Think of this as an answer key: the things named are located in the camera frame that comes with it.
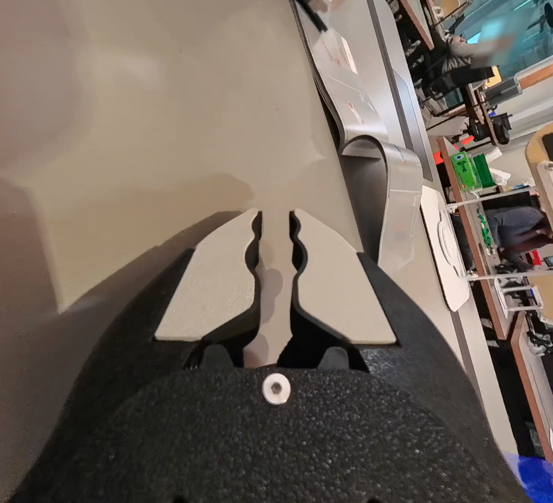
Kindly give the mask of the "wood-edged black table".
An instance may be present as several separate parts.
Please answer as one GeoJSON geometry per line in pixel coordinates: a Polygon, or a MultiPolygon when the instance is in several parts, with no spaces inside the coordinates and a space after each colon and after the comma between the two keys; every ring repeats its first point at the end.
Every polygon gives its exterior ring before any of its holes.
{"type": "MultiPolygon", "coordinates": [[[[535,181],[541,207],[552,226],[552,123],[537,131],[525,148],[525,157],[535,181]]],[[[530,276],[543,301],[543,320],[552,325],[552,272],[530,276]]]]}

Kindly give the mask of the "grey instruction booklet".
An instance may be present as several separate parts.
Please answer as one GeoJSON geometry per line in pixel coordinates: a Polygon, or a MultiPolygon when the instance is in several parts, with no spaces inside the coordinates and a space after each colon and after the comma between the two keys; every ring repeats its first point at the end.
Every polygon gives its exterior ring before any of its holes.
{"type": "Polygon", "coordinates": [[[364,251],[388,275],[414,258],[423,168],[408,149],[397,90],[367,0],[349,0],[319,31],[292,4],[364,251]]]}

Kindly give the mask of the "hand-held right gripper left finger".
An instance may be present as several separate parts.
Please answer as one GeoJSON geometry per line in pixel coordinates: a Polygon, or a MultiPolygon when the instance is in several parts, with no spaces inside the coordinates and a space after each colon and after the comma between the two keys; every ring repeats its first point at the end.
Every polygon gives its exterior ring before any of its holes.
{"type": "Polygon", "coordinates": [[[260,325],[262,212],[252,208],[207,235],[156,329],[157,341],[250,343],[260,325]]]}

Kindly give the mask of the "green brick pieces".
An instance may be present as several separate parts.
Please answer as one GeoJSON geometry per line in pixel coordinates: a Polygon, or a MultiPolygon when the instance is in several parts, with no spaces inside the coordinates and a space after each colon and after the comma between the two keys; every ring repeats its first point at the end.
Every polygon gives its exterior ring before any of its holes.
{"type": "Polygon", "coordinates": [[[485,245],[486,252],[488,255],[494,255],[495,254],[495,244],[492,237],[492,233],[490,231],[489,223],[487,221],[487,218],[485,214],[482,211],[477,211],[477,218],[478,223],[480,225],[480,235],[482,237],[482,241],[485,245]]]}

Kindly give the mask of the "dark green box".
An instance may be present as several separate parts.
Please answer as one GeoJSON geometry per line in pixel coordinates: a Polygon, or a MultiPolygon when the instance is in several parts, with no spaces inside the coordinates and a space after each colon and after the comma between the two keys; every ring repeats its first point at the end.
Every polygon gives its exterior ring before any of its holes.
{"type": "Polygon", "coordinates": [[[497,186],[497,182],[494,180],[493,175],[490,171],[486,155],[475,155],[473,157],[473,162],[476,169],[476,176],[481,188],[488,189],[497,186]]]}

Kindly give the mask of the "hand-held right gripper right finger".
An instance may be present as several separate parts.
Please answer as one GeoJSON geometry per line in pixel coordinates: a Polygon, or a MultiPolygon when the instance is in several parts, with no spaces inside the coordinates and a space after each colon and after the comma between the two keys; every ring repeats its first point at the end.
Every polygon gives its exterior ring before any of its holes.
{"type": "Polygon", "coordinates": [[[290,212],[298,313],[355,346],[390,346],[397,337],[356,249],[302,209],[290,212]]]}

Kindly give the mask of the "light green toy box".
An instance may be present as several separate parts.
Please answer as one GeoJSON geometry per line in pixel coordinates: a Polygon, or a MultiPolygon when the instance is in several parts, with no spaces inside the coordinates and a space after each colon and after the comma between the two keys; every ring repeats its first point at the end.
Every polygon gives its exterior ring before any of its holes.
{"type": "Polygon", "coordinates": [[[482,189],[480,174],[476,168],[474,159],[465,151],[450,156],[454,175],[463,191],[478,191],[482,189]]]}

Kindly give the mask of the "grey desk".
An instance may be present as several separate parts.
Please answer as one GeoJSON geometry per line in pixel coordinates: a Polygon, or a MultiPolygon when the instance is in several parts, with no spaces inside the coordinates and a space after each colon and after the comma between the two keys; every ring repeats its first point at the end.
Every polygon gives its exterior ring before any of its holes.
{"type": "Polygon", "coordinates": [[[363,249],[289,0],[1,0],[1,498],[526,502],[466,375],[419,207],[363,249]],[[207,235],[262,212],[250,343],[154,337],[207,235]],[[293,302],[290,212],[397,337],[293,302]]]}

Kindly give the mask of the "blue plastic bin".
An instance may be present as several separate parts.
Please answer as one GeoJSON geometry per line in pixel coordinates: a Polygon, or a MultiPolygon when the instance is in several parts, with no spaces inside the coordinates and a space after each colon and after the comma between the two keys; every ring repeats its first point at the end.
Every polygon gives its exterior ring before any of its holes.
{"type": "Polygon", "coordinates": [[[529,499],[552,502],[552,463],[508,452],[504,452],[503,457],[529,499]]]}

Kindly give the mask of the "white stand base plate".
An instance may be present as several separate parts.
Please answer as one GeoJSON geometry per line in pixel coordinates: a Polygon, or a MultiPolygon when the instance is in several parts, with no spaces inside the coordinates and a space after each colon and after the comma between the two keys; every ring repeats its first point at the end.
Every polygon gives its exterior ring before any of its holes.
{"type": "Polygon", "coordinates": [[[426,186],[420,204],[444,299],[451,311],[457,311],[468,299],[469,282],[552,275],[545,270],[490,275],[468,272],[451,221],[451,211],[457,204],[446,204],[438,191],[426,186]]]}

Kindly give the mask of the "wood-edged long table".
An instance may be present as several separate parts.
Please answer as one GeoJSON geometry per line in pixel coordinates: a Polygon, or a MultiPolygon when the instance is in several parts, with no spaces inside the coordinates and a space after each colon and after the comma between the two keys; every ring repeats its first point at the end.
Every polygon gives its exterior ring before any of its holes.
{"type": "MultiPolygon", "coordinates": [[[[456,210],[462,221],[474,259],[475,269],[473,273],[469,273],[469,276],[475,278],[476,276],[491,275],[494,273],[494,266],[498,260],[495,255],[488,253],[482,237],[478,211],[483,210],[483,202],[479,201],[477,195],[460,188],[451,161],[451,156],[457,153],[456,148],[443,136],[438,137],[438,146],[451,183],[452,204],[457,205],[456,210]]],[[[505,308],[494,280],[474,280],[473,283],[480,284],[497,337],[503,341],[510,341],[513,335],[515,312],[505,308]]]]}

